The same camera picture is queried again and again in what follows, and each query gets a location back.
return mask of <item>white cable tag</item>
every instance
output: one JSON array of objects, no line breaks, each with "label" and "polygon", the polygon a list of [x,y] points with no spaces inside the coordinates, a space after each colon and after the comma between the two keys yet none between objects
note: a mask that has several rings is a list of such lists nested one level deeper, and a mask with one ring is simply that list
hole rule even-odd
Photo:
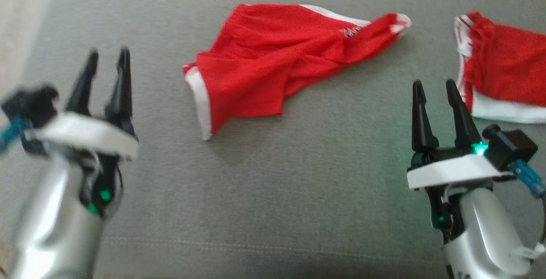
[{"label": "white cable tag", "polygon": [[525,259],[529,260],[536,260],[538,257],[544,255],[544,252],[546,252],[546,248],[544,248],[543,244],[538,243],[534,250],[530,248],[526,248],[523,246],[520,246],[518,248],[515,248],[510,253],[511,256],[520,256]]}]

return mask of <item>red fabric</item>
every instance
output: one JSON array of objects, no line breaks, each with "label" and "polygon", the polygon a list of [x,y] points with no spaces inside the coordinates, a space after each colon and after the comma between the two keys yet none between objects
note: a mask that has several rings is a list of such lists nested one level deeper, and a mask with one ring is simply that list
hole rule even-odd
[{"label": "red fabric", "polygon": [[398,38],[393,24],[409,23],[390,13],[360,28],[299,5],[238,5],[183,72],[201,72],[214,134],[232,116],[281,114],[284,98],[376,56]]},{"label": "red fabric", "polygon": [[472,56],[464,69],[467,90],[474,86],[496,100],[546,107],[546,35],[495,24],[478,12],[467,16],[473,22]]}]

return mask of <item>gray table surface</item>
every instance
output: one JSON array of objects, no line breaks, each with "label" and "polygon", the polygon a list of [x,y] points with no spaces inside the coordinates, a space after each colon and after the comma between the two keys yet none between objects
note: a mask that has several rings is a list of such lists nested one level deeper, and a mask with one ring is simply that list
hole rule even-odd
[{"label": "gray table surface", "polygon": [[[181,67],[206,50],[238,3],[308,3],[413,26],[384,54],[308,87],[282,116],[232,119],[200,139]],[[134,125],[141,152],[123,166],[127,191],[107,225],[97,270],[172,278],[443,278],[441,236],[425,193],[407,189],[411,84],[423,81],[441,145],[454,139],[444,82],[458,73],[456,15],[546,32],[546,0],[53,0],[25,81],[62,97],[88,50],[100,54],[92,110],[102,110],[119,48],[131,49]],[[478,120],[479,128],[489,122]],[[514,125],[542,146],[544,125]],[[546,173],[544,151],[533,166]],[[20,148],[0,166],[0,231],[19,211],[45,162]],[[526,244],[542,210],[522,184],[498,186]],[[546,276],[537,263],[531,278]]]}]

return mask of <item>folded red garment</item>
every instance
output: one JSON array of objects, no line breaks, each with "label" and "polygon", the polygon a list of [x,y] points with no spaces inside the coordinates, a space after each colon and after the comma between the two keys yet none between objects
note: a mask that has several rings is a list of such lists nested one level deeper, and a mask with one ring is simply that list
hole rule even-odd
[{"label": "folded red garment", "polygon": [[474,117],[546,122],[546,35],[495,24],[478,12],[455,20],[458,88]]},{"label": "folded red garment", "polygon": [[369,22],[312,5],[238,5],[183,67],[203,139],[232,116],[281,114],[286,97],[380,54],[410,25],[396,13]]}]

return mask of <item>gray tablecloth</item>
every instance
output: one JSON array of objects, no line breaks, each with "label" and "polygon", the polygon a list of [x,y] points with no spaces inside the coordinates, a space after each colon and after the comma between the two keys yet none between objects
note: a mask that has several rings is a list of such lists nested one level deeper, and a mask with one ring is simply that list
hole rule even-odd
[{"label": "gray tablecloth", "polygon": [[[408,15],[386,52],[312,85],[278,117],[231,119],[200,139],[181,67],[206,50],[238,3],[308,3],[350,17]],[[97,271],[172,278],[445,277],[425,193],[408,190],[411,84],[427,92],[441,145],[452,145],[444,82],[459,59],[456,15],[546,32],[546,0],[54,0],[26,83],[72,88],[88,50],[100,54],[92,110],[101,111],[119,48],[131,49],[141,152],[123,166],[127,191],[105,231]],[[489,122],[478,120],[480,129]],[[543,125],[514,125],[546,145]],[[532,165],[546,175],[545,153]],[[43,162],[16,149],[0,167],[0,228],[15,227]],[[526,244],[542,210],[518,183],[498,186]],[[532,278],[546,276],[538,263]]]}]

